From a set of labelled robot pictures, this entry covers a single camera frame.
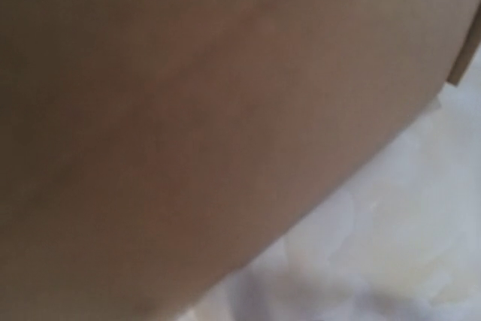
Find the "brown cardboard paper box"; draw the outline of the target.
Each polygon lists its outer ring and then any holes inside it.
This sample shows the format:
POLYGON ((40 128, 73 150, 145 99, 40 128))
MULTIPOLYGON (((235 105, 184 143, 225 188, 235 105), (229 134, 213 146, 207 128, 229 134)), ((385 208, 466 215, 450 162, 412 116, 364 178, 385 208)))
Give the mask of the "brown cardboard paper box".
POLYGON ((480 0, 1 0, 1 318, 181 311, 413 121, 480 0))

